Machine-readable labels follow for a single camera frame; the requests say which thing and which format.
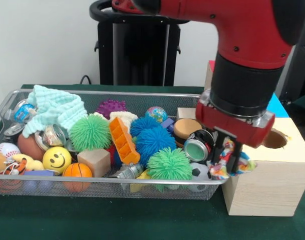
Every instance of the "yellow smiley ball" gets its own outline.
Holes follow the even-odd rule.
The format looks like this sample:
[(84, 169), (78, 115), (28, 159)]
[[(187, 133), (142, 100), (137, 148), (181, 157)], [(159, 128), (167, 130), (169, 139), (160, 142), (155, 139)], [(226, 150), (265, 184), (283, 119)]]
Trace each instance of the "yellow smiley ball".
[(56, 175), (60, 175), (72, 164), (72, 156), (67, 149), (55, 146), (45, 152), (42, 164), (44, 169), (54, 171)]

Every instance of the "baseball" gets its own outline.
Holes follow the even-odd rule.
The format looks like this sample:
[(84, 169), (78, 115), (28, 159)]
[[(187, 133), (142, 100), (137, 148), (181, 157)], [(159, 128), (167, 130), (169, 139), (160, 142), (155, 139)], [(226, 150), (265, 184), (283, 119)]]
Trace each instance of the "baseball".
[(12, 160), (13, 155), (20, 153), (19, 148), (12, 143), (3, 142), (0, 144), (0, 154), (4, 155), (8, 161)]

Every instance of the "orange plastic toy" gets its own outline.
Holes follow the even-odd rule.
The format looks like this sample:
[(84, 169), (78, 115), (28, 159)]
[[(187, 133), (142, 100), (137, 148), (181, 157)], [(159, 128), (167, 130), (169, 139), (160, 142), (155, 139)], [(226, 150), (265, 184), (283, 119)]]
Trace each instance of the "orange plastic toy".
[[(83, 163), (74, 163), (69, 165), (62, 174), (63, 177), (80, 177), (91, 178), (93, 176), (90, 168)], [(71, 192), (81, 192), (90, 186), (90, 182), (68, 182), (64, 181), (63, 185)]]
[(116, 117), (109, 124), (109, 130), (120, 160), (127, 165), (130, 163), (138, 163), (141, 155), (136, 152), (136, 146), (132, 141), (132, 136), (128, 133), (128, 128), (124, 125), (123, 121), (119, 117)]

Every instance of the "towel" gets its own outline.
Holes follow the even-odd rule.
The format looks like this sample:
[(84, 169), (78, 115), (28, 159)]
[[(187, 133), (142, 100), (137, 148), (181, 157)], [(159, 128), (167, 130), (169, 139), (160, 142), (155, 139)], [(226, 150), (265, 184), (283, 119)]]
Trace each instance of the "towel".
[(25, 138), (37, 131), (44, 131), (47, 125), (52, 124), (59, 125), (70, 134), (73, 125), (87, 116), (80, 96), (66, 91), (35, 85), (27, 101), (36, 106), (37, 111), (22, 131)]

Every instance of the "purple spiky ball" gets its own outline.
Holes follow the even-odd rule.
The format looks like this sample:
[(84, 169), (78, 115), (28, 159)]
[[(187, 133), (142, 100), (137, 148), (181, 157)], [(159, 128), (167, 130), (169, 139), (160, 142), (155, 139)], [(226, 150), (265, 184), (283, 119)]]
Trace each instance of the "purple spiky ball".
[(107, 100), (99, 104), (96, 112), (102, 114), (106, 119), (110, 119), (112, 112), (126, 112), (126, 102), (118, 100)]

